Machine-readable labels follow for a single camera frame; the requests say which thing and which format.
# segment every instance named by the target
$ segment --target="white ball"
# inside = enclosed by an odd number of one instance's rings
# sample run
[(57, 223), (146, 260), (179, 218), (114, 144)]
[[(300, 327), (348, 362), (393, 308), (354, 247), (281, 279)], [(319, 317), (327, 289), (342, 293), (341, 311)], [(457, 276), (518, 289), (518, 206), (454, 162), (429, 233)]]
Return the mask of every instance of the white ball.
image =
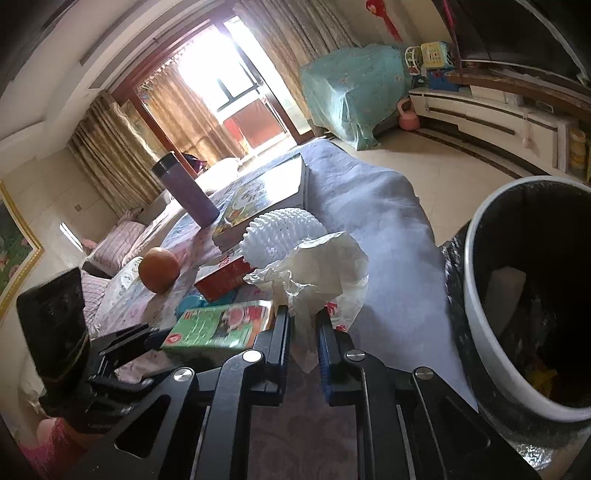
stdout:
[(244, 260), (264, 268), (282, 260), (306, 240), (325, 236), (326, 228), (311, 213), (300, 208), (283, 208), (256, 217), (240, 242)]

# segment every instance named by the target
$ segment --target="pink kettlebell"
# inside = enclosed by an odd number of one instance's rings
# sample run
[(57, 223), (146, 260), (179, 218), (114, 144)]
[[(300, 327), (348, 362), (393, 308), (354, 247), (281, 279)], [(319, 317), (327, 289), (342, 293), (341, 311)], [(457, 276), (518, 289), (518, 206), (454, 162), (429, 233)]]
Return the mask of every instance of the pink kettlebell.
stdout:
[[(403, 110), (402, 106), (406, 105), (407, 103), (410, 104), (410, 108), (408, 110)], [(417, 130), (421, 128), (421, 122), (418, 119), (418, 115), (414, 111), (413, 103), (410, 97), (401, 99), (396, 104), (396, 108), (400, 114), (398, 117), (398, 125), (400, 125), (400, 128), (403, 130)]]

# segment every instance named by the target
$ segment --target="red box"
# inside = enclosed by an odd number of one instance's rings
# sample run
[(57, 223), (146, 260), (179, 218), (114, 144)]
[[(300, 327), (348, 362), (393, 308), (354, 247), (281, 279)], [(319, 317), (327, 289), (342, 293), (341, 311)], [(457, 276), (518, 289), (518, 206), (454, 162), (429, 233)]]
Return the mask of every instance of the red box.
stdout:
[(244, 275), (253, 270), (254, 268), (244, 261), (240, 246), (237, 245), (221, 258), (202, 265), (197, 271), (195, 287), (207, 301), (215, 301), (242, 285)]

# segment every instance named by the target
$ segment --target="crumpled tissue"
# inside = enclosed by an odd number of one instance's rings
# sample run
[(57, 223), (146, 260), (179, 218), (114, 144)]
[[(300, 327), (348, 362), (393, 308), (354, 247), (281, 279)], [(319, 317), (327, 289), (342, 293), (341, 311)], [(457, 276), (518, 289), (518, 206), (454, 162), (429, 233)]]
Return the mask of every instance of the crumpled tissue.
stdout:
[(347, 331), (368, 289), (368, 256), (347, 232), (330, 233), (292, 249), (283, 260), (255, 270), (244, 280), (272, 291), (276, 305), (295, 317), (291, 354), (309, 373), (318, 364), (314, 317), (330, 302), (333, 327)]

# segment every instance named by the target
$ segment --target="purple water bottle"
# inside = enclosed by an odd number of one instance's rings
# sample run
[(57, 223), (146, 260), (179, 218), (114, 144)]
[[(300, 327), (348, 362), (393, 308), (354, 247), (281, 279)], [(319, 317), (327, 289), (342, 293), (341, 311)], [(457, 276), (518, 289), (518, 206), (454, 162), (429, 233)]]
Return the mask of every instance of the purple water bottle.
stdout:
[(201, 228), (211, 225), (217, 218), (219, 210), (191, 178), (173, 152), (163, 156), (152, 167), (152, 172)]

